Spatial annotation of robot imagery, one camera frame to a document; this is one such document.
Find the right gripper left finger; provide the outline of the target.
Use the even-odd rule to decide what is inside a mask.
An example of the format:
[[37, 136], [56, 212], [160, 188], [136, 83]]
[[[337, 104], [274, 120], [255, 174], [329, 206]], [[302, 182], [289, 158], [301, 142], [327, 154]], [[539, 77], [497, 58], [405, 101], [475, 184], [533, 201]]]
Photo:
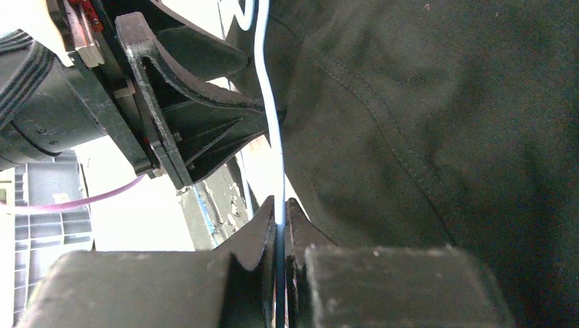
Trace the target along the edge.
[[221, 327], [271, 327], [274, 301], [274, 197], [216, 251], [230, 258]]

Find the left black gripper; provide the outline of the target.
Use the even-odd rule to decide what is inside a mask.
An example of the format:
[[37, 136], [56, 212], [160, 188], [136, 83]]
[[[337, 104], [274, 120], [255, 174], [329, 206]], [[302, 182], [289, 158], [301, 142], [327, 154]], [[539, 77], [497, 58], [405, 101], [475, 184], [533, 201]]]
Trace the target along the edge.
[[213, 174], [268, 130], [260, 99], [213, 79], [249, 64], [246, 53], [203, 29], [154, 31], [145, 14], [175, 18], [151, 1], [48, 1], [71, 68], [63, 82], [90, 122], [135, 173], [163, 168], [176, 189]]

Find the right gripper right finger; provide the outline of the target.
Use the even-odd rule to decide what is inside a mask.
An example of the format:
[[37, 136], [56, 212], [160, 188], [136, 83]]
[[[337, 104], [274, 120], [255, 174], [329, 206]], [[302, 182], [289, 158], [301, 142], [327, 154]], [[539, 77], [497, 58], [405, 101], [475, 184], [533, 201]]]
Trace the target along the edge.
[[312, 327], [311, 293], [307, 281], [305, 251], [309, 247], [335, 246], [336, 243], [309, 221], [298, 200], [288, 199], [285, 208], [288, 326]]

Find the light blue hanger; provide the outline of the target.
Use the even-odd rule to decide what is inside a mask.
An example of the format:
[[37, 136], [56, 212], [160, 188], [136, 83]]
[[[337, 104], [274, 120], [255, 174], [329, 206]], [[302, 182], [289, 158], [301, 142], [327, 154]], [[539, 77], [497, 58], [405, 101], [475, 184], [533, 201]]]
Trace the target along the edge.
[[274, 256], [274, 325], [286, 326], [287, 284], [285, 265], [285, 168], [281, 132], [270, 78], [266, 68], [265, 39], [268, 26], [269, 1], [219, 1], [230, 9], [239, 28], [248, 31], [255, 27], [253, 62], [265, 105], [270, 147], [273, 151], [273, 256]]

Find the black skirt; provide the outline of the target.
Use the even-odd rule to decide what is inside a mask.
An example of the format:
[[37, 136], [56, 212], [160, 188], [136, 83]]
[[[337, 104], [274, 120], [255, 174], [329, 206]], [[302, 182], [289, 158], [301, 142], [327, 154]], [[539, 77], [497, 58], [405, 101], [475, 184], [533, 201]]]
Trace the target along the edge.
[[285, 171], [340, 245], [467, 249], [578, 326], [578, 2], [272, 1]]

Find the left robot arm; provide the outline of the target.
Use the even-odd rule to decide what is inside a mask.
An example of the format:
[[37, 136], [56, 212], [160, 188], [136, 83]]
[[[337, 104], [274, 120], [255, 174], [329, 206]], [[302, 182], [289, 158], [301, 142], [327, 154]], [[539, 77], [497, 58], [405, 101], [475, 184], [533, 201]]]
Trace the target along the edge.
[[1, 168], [108, 136], [135, 174], [204, 180], [268, 129], [214, 84], [249, 56], [163, 1], [2, 1]]

